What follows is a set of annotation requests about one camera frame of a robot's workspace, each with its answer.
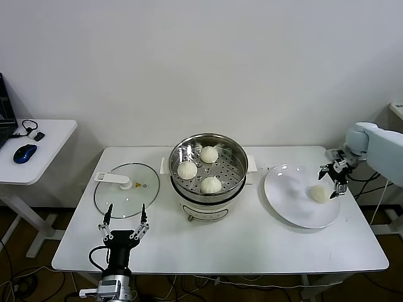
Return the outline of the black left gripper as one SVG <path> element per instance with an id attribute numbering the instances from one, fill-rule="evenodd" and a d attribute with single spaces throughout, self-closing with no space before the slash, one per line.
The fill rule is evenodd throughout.
<path id="1" fill-rule="evenodd" d="M 140 224 L 135 230 L 113 230 L 109 225 L 113 205 L 110 204 L 103 217 L 103 222 L 98 224 L 105 247 L 110 251 L 107 268 L 103 271 L 104 276 L 122 275 L 131 276 L 132 271 L 128 268 L 130 252 L 140 243 L 150 226 L 147 221 L 145 204 L 142 205 Z"/>

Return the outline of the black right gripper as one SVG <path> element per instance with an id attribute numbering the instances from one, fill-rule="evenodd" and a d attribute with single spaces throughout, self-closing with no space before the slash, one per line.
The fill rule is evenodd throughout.
<path id="1" fill-rule="evenodd" d="M 318 180 L 321 180 L 327 173 L 334 182 L 334 191 L 329 199 L 342 196 L 348 188 L 347 175 L 352 172 L 352 167 L 346 159 L 334 160 L 330 164 L 321 165 L 318 173 Z"/>

